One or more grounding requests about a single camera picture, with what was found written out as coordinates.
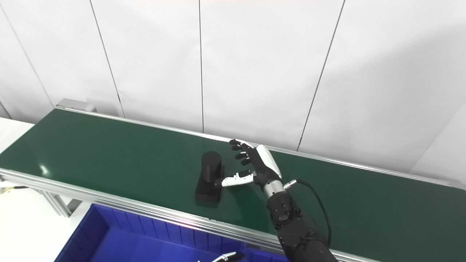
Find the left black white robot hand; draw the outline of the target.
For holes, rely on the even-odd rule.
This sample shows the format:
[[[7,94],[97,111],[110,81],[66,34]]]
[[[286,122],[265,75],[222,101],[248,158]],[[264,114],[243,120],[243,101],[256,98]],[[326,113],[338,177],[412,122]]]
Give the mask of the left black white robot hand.
[[[220,255],[216,259],[212,260],[212,262],[239,262],[243,257],[244,254],[241,252],[230,252]]]

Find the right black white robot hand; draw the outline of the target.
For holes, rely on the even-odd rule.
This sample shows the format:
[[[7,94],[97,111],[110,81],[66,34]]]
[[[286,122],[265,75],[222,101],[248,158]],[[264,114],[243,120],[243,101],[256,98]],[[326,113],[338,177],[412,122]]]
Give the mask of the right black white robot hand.
[[[243,166],[251,164],[253,171],[240,171],[232,177],[217,179],[214,182],[215,187],[255,183],[263,188],[274,181],[282,182],[281,171],[266,146],[260,144],[254,147],[250,143],[238,139],[232,139],[229,143],[232,145],[233,151],[240,151],[235,159],[241,160],[240,164]]]

